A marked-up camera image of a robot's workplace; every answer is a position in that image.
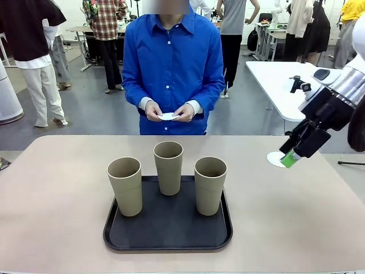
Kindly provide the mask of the white table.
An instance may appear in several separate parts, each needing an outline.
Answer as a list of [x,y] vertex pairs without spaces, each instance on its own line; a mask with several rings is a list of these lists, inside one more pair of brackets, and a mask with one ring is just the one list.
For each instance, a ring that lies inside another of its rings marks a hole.
[[299,110],[305,101],[305,93],[302,90],[291,92],[293,77],[300,76],[302,81],[311,84],[313,90],[319,89],[321,84],[313,78],[319,67],[311,63],[263,61],[247,61],[246,67],[284,120],[301,122],[305,118]]

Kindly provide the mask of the person in blue shirt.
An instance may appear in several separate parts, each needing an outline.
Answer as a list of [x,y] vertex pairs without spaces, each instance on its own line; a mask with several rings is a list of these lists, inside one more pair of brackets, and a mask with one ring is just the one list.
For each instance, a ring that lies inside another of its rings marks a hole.
[[[152,1],[150,11],[126,28],[123,80],[138,80],[162,113],[174,113],[205,83],[224,80],[221,38],[189,0]],[[137,110],[142,135],[204,135],[213,111],[194,115],[190,122],[153,122]]]

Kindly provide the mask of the person's right forearm blue sleeve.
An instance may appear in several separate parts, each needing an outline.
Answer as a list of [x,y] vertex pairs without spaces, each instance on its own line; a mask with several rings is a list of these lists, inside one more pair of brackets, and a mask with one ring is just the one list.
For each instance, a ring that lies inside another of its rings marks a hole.
[[123,80],[123,88],[125,89],[126,100],[145,111],[147,103],[152,101],[152,98],[143,89],[138,80],[125,78]]

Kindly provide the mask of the person's left hand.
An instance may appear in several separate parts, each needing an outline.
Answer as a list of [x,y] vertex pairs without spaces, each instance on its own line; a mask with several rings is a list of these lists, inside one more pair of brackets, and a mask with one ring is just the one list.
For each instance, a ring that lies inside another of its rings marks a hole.
[[190,122],[194,117],[195,111],[191,104],[185,103],[179,107],[173,114],[174,121]]

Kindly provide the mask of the black backpack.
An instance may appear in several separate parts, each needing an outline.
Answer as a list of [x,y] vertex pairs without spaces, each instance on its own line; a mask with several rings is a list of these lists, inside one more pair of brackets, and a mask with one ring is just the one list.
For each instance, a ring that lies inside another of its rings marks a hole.
[[255,52],[258,44],[258,33],[253,29],[247,39],[247,48],[249,51]]

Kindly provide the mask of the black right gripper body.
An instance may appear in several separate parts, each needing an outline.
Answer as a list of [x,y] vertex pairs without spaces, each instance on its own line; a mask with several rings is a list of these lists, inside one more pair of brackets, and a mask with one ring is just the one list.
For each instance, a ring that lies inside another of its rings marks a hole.
[[324,131],[341,130],[349,121],[355,110],[355,104],[340,93],[320,87],[300,88],[305,94],[305,101],[300,106],[305,119],[298,125],[298,131],[310,132],[319,128]]

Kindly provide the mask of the person in cream top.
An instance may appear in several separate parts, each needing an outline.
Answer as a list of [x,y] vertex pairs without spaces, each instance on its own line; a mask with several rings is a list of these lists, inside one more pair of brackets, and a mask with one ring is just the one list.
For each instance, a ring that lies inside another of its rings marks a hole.
[[313,0],[292,0],[286,29],[284,60],[295,62],[304,51],[304,36],[313,16]]

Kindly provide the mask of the person in plaid shirt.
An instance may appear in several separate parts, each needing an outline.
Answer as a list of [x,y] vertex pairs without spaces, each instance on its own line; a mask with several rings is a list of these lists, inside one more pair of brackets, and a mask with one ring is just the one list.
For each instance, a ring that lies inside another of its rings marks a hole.
[[93,31],[106,72],[106,94],[122,90],[117,58],[117,22],[124,19],[128,5],[125,0],[82,0],[86,20]]

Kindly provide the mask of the black plastic tray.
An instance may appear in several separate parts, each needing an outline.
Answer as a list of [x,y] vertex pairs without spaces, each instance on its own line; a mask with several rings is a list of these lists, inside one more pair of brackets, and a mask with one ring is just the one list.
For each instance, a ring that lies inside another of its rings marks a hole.
[[177,195],[165,196],[157,176],[142,177],[143,209],[133,217],[120,213],[117,201],[111,205],[103,238],[115,251],[212,251],[232,239],[233,227],[226,196],[221,194],[216,214],[197,211],[195,179],[181,178]]

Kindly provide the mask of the person in yellow top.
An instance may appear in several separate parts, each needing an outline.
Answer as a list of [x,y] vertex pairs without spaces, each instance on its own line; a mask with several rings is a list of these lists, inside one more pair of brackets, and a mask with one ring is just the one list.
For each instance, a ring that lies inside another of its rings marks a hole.
[[363,13],[365,13],[365,0],[348,0],[343,5],[340,12],[342,27],[334,50],[333,68],[342,69],[352,60],[354,54],[352,32]]

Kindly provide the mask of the person in grey trousers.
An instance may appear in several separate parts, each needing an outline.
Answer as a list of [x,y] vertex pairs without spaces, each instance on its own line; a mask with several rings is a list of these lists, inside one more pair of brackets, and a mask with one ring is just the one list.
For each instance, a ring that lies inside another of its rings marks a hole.
[[44,19],[42,23],[47,41],[52,42],[50,46],[50,58],[55,70],[58,89],[60,91],[69,90],[71,88],[70,69],[59,26],[56,28],[55,35],[53,35],[52,31],[49,29],[50,25],[48,20]]

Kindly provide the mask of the beige background desk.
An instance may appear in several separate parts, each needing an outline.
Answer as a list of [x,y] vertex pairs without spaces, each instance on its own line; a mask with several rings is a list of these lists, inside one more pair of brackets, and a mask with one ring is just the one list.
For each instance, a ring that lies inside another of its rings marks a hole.
[[89,52],[87,39],[95,39],[94,33],[89,26],[76,26],[69,28],[66,31],[75,33],[76,35],[76,41],[78,42],[83,60],[83,67],[80,71],[85,72],[88,68],[94,65],[94,62],[89,62],[86,58],[86,55]]

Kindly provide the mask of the person in white shirt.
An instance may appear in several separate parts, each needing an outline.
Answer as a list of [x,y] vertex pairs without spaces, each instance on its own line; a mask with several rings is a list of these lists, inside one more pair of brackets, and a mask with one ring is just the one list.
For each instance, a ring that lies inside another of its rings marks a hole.
[[189,3],[195,13],[211,20],[212,8],[206,0],[189,0]]

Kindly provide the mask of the person's left forearm blue sleeve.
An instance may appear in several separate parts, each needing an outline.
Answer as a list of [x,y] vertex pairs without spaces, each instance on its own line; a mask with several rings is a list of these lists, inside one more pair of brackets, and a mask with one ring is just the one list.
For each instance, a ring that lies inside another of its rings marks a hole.
[[224,88],[222,79],[209,81],[202,86],[202,89],[193,96],[187,103],[192,106],[194,115],[203,114],[214,109],[214,105]]

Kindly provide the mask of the beige tall cup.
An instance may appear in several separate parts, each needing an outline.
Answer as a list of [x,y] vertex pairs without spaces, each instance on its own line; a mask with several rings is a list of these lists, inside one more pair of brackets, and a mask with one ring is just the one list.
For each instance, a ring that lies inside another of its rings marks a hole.
[[180,190],[184,149],[173,141],[158,143],[153,148],[159,189],[163,195],[173,196]]
[[107,175],[121,214],[138,215],[143,208],[140,162],[131,157],[116,159],[108,165]]
[[227,173],[226,163],[216,157],[200,158],[194,164],[196,207],[200,214],[217,213]]

